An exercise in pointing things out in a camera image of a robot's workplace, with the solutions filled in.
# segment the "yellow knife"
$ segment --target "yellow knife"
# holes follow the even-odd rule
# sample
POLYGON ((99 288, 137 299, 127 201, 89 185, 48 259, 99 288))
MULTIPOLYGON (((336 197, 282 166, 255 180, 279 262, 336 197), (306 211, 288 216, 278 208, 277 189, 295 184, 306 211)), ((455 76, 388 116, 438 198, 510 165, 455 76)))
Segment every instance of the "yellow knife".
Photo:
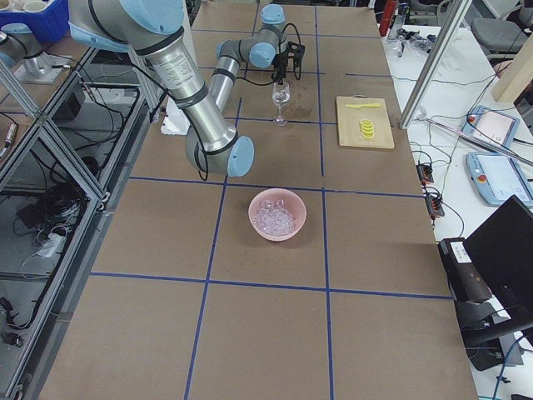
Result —
POLYGON ((379 108, 381 104, 378 102, 369 102, 367 104, 347 104, 348 108, 379 108))

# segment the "red object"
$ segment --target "red object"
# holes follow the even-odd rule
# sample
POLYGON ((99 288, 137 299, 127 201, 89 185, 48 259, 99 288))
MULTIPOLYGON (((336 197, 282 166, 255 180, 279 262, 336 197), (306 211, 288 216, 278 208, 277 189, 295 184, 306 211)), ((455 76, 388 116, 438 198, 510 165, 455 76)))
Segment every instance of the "red object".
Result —
POLYGON ((383 16, 380 23, 380 36, 383 38, 389 31, 391 26, 392 17, 396 10, 396 0, 386 0, 385 8, 383 9, 383 16))

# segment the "blue joint cap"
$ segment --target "blue joint cap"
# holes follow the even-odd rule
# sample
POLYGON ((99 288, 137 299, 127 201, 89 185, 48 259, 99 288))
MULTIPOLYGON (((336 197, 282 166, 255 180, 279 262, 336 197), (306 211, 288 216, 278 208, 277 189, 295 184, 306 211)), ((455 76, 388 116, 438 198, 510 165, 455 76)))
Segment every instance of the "blue joint cap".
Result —
POLYGON ((253 142, 248 136, 237 139, 227 160, 228 177, 243 177, 250 171, 254 156, 253 142))
POLYGON ((100 48, 102 50, 108 50, 110 52, 127 53, 129 46, 123 43, 114 42, 107 37, 97 35, 96 33, 86 31, 77 27, 73 23, 70 25, 70 34, 72 39, 76 42, 80 42, 90 46, 91 48, 100 48))
POLYGON ((227 42, 227 40, 225 40, 224 42, 220 42, 217 44, 217 59, 220 58, 220 55, 221 55, 221 52, 222 52, 222 48, 224 47, 224 44, 227 42))
POLYGON ((170 35, 183 24, 182 0, 119 0, 133 21, 147 31, 170 35))
POLYGON ((285 22, 285 12, 279 4, 268 4, 261 11, 261 21, 268 25, 278 25, 285 22))
POLYGON ((260 42, 250 50, 250 62, 258 68, 268 68, 276 56, 276 49, 270 43, 260 42))
POLYGON ((8 25, 4 25, 2 30, 10 35, 32 33, 29 26, 24 23, 9 23, 8 25))
POLYGON ((9 57, 6 53, 0 52, 0 61, 2 61, 4 64, 6 64, 6 67, 11 68, 14 67, 16 62, 11 57, 9 57))

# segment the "white and blue device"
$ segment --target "white and blue device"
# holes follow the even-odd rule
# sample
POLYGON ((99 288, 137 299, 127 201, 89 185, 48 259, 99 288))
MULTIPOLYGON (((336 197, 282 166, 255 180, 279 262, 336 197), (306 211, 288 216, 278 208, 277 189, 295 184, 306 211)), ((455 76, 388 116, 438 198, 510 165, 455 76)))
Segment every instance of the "white and blue device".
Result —
POLYGON ((466 166, 489 206, 499 207, 515 194, 527 207, 533 207, 533 190, 516 161, 495 152, 469 152, 466 166))
POLYGON ((508 148, 519 125, 518 118, 484 106, 477 106, 466 117, 462 131, 490 144, 508 148))

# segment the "wine glass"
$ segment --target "wine glass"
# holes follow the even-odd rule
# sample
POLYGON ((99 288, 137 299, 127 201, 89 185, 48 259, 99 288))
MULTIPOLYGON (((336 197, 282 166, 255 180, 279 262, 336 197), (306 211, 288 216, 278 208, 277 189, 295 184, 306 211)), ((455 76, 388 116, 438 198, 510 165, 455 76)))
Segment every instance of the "wine glass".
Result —
POLYGON ((277 105, 277 117, 274 118, 273 122, 277 127, 283 127, 286 124, 286 119, 281 115, 281 108, 289 102, 290 98, 289 82, 274 83, 272 101, 277 105))

